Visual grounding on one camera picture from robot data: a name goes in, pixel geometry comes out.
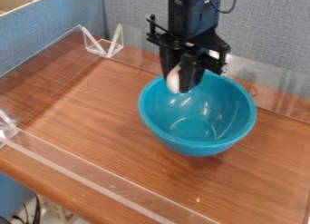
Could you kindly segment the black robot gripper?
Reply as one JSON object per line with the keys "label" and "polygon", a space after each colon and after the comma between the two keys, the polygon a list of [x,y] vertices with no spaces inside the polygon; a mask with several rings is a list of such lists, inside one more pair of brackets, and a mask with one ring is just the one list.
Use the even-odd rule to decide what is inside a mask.
{"label": "black robot gripper", "polygon": [[188,53],[202,49],[222,54],[230,52],[230,45],[215,33],[219,14],[230,12],[230,9],[220,9],[220,0],[168,0],[167,27],[156,23],[155,14],[147,18],[147,40],[160,48],[163,77],[180,65],[180,93],[187,93],[200,83],[206,69],[203,59]]}

